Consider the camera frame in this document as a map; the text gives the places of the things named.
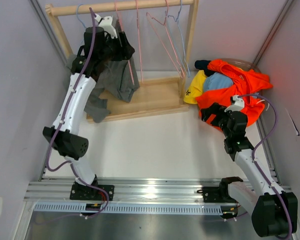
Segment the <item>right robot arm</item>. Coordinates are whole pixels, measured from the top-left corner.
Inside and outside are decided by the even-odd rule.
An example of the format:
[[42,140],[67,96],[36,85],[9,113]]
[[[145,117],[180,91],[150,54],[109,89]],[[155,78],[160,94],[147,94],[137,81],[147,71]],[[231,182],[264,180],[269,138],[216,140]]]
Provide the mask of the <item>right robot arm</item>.
[[236,200],[250,215],[259,237],[290,239],[297,231],[298,199],[293,192],[286,192],[257,159],[254,146],[246,137],[247,115],[218,103],[201,109],[200,115],[202,121],[223,132],[226,153],[252,186],[247,188],[238,178],[224,178],[218,189],[219,198],[224,202]]

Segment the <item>pink hanger of navy shorts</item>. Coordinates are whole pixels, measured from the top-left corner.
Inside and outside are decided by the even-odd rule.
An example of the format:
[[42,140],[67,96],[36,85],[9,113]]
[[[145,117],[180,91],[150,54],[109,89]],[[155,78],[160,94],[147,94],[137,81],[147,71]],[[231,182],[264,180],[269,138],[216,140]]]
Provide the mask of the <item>pink hanger of navy shorts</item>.
[[[167,54],[169,60],[171,61],[172,65],[174,66],[175,70],[177,71],[178,75],[180,76],[180,78],[183,78],[185,76],[185,71],[182,67],[182,64],[180,63],[177,51],[175,49],[175,45],[173,43],[173,39],[168,30],[168,13],[169,13],[170,5],[167,0],[165,0],[164,3],[165,3],[166,9],[165,9],[165,13],[164,13],[164,19],[162,21],[155,18],[149,12],[146,13],[146,19],[147,19],[148,23],[150,24],[150,27],[152,28],[158,41],[162,45],[164,52]],[[165,35],[168,39],[167,43],[165,43],[165,41],[161,37],[155,24],[158,24],[159,26],[161,26],[164,29]]]

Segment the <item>light blue shorts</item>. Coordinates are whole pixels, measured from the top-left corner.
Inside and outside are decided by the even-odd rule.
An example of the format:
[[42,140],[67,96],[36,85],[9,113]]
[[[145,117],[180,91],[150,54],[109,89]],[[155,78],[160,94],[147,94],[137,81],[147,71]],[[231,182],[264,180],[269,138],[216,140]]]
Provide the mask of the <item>light blue shorts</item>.
[[211,76],[208,76],[203,84],[203,92],[212,91],[212,90],[220,90],[227,89],[234,85],[233,80],[222,74],[215,72]]

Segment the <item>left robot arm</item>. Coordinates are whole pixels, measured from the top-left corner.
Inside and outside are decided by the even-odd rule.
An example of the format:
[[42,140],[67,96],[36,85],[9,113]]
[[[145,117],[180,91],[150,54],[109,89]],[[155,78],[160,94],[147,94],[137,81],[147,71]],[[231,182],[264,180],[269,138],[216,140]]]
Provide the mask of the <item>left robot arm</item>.
[[63,165],[70,164],[75,181],[83,185],[81,194],[87,200],[98,196],[99,188],[92,184],[97,177],[85,157],[89,147],[87,138],[79,136],[81,118],[87,100],[94,89],[97,75],[108,61],[129,60],[135,49],[130,45],[124,31],[111,34],[105,27],[88,27],[83,35],[84,44],[80,46],[71,65],[70,81],[61,109],[52,123],[44,127],[42,134],[48,141],[45,157],[46,168],[50,172],[49,160],[52,150],[64,157]]

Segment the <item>pink hanger of orange shorts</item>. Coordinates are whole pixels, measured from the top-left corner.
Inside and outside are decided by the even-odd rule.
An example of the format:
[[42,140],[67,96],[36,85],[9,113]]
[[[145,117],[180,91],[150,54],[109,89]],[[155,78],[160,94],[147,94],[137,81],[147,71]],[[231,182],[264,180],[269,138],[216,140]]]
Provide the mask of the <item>pink hanger of orange shorts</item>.
[[[117,1],[115,0],[114,1],[114,6],[115,6],[115,11],[116,11],[116,14],[117,14],[117,18],[118,18],[118,22],[119,22],[119,26],[120,26],[120,32],[124,32],[124,26],[123,26],[123,23],[122,23],[122,17],[121,17],[121,13],[118,11],[118,6],[117,6]],[[128,67],[129,67],[129,71],[130,71],[130,76],[131,76],[131,81],[132,81],[132,84],[135,85],[135,81],[134,81],[134,76],[133,76],[133,71],[132,71],[132,66],[131,66],[131,62],[130,62],[130,59],[134,53],[134,48],[129,44],[129,41],[127,40],[128,42],[128,46],[127,46],[127,49],[126,50],[123,50],[122,49],[122,57],[127,60],[127,63],[128,63]]]

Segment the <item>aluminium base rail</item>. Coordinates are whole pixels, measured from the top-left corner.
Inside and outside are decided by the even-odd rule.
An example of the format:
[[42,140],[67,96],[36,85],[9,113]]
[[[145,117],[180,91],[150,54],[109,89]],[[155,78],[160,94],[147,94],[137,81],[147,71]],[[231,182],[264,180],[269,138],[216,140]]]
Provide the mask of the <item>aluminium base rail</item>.
[[[99,178],[100,185],[113,185],[113,203],[197,204],[202,187],[217,187],[220,179]],[[31,181],[24,201],[68,202],[73,178],[44,178]]]

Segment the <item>grey shorts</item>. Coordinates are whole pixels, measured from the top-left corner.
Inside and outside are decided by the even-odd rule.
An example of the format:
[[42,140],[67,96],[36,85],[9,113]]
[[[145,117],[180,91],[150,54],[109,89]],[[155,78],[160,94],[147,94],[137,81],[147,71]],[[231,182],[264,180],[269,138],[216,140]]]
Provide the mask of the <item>grey shorts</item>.
[[[98,27],[95,15],[92,17],[91,27]],[[68,68],[71,71],[72,62],[76,55],[68,59]],[[132,84],[131,74],[127,60],[108,61],[102,67],[102,72],[96,76],[96,85],[90,93],[83,112],[90,115],[94,122],[102,122],[111,112],[107,108],[107,99],[101,99],[100,95],[108,91],[116,99],[129,103],[133,94],[140,87],[138,76],[133,67],[133,57],[130,59],[134,85]]]

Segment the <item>orange shorts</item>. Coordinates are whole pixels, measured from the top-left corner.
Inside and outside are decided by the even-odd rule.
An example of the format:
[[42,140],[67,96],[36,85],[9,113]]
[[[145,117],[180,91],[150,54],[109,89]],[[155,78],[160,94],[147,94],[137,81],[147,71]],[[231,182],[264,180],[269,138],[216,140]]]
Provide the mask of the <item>orange shorts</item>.
[[242,70],[221,59],[211,60],[208,64],[208,69],[231,78],[233,85],[229,88],[203,92],[201,96],[196,98],[199,108],[208,108],[213,103],[228,107],[231,104],[231,96],[244,95],[245,107],[241,112],[247,115],[248,126],[254,124],[265,109],[265,104],[255,97],[246,95],[256,94],[262,90],[273,88],[273,85],[270,83],[270,77],[266,74],[255,72],[253,69],[248,71]]

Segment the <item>translucent pink plastic basket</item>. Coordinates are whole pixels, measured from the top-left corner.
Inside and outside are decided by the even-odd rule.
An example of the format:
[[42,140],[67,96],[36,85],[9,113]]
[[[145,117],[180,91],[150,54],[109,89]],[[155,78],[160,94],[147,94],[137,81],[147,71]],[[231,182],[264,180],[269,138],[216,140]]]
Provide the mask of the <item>translucent pink plastic basket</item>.
[[245,60],[240,60],[235,58],[221,58],[221,60],[235,67],[238,67],[244,71],[254,70],[256,73],[261,73],[260,69],[256,65]]

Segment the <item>navy blue shorts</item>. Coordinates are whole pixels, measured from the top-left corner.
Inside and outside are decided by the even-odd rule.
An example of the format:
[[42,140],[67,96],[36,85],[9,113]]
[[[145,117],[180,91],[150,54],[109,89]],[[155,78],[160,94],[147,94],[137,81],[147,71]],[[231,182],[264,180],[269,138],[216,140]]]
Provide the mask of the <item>navy blue shorts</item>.
[[197,70],[204,71],[204,74],[207,77],[209,77],[215,73],[214,71],[208,69],[208,65],[210,62],[211,62],[210,60],[196,60],[194,63],[194,67]]

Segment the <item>yellow shorts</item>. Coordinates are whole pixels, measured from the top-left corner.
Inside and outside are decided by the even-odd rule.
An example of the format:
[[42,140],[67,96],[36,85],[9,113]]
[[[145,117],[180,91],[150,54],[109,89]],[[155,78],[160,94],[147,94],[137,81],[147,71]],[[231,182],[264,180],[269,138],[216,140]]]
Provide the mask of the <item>yellow shorts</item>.
[[185,91],[183,101],[186,104],[196,105],[197,98],[204,93],[204,83],[207,79],[207,76],[204,70],[199,70],[195,77],[193,78],[190,86]]

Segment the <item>blue wire hanger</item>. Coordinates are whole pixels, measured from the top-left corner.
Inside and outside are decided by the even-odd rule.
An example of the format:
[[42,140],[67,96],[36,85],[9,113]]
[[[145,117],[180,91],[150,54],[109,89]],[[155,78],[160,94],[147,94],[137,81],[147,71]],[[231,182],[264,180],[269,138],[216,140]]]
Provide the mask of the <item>blue wire hanger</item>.
[[172,44],[173,44],[174,50],[176,52],[176,55],[177,55],[178,59],[180,60],[182,70],[184,71],[183,75],[185,77],[190,77],[191,72],[190,72],[188,62],[186,60],[185,40],[184,40],[184,35],[183,35],[183,32],[181,30],[181,26],[180,26],[180,16],[181,16],[181,13],[182,13],[182,9],[183,9],[183,1],[181,0],[177,15],[167,14],[167,18],[173,19],[174,23],[177,26],[177,29],[178,29],[178,32],[179,32],[179,37],[180,37],[180,40],[181,40],[181,50],[182,50],[183,56],[181,55],[181,53],[179,51],[179,47],[178,47],[178,45],[177,45],[177,43],[176,43],[176,41],[174,40],[173,37],[171,38]]

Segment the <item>wooden clothes rack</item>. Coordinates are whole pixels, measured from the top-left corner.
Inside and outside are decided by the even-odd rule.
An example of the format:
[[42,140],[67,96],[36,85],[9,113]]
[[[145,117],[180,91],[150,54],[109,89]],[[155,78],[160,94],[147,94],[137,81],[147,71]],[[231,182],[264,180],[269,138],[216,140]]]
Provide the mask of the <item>wooden clothes rack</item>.
[[[190,60],[199,1],[197,0],[134,0],[134,1],[114,1],[112,3],[84,4],[82,7],[62,6],[54,7],[52,4],[45,6],[45,12],[51,23],[61,49],[68,57],[73,53],[63,27],[58,19],[59,16],[71,16],[75,14],[88,14],[89,9],[98,13],[129,11],[140,9],[154,9],[162,7],[189,6],[189,14],[186,28],[185,53],[183,63]],[[178,76],[160,77],[154,79],[144,79],[140,82],[140,87],[133,94],[132,100],[127,103],[118,100],[110,93],[102,93],[101,96],[108,97],[110,115],[104,120],[117,121],[141,117],[158,116],[165,114],[175,114],[187,112],[189,107],[184,103],[186,83],[185,65],[180,65],[177,59],[173,61],[176,69],[181,69]]]

